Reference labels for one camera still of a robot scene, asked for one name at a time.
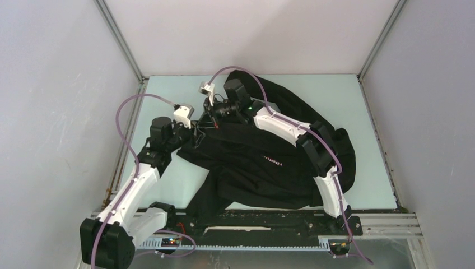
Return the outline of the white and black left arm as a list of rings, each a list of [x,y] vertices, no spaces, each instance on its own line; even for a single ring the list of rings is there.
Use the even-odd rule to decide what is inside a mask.
[[[195,123],[190,119],[158,117],[150,135],[136,154],[135,167],[114,199],[94,219],[80,226],[82,261],[101,268],[128,268],[137,248],[152,234],[176,229],[175,207],[154,202],[140,217],[135,214],[144,195],[163,176],[171,154],[193,141]]]

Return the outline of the black jacket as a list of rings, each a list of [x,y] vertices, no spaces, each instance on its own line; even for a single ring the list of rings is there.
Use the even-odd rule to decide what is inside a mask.
[[[356,154],[344,128],[335,129],[315,109],[289,89],[264,78],[232,71],[229,80],[240,80],[252,98],[267,98],[282,114],[293,119],[320,122],[334,141],[342,165],[338,176],[347,192],[355,182]],[[298,210],[323,204],[310,168],[300,162],[295,146],[267,131],[228,117],[218,128],[200,125],[201,141],[185,145],[178,156],[208,171],[204,183],[186,207],[197,221],[208,221],[232,203],[251,207]]]

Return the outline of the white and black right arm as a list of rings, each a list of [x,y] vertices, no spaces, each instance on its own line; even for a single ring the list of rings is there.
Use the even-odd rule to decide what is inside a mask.
[[[223,101],[215,98],[215,85],[202,82],[199,92],[206,96],[204,113],[209,116],[212,126],[220,129],[227,117],[240,123],[267,131],[295,146],[300,159],[311,167],[311,174],[323,199],[326,227],[332,234],[340,234],[348,227],[345,217],[349,204],[346,201],[338,174],[342,165],[337,159],[334,142],[320,123],[298,121],[272,109],[265,100],[250,97],[240,80],[225,83],[227,97]]]

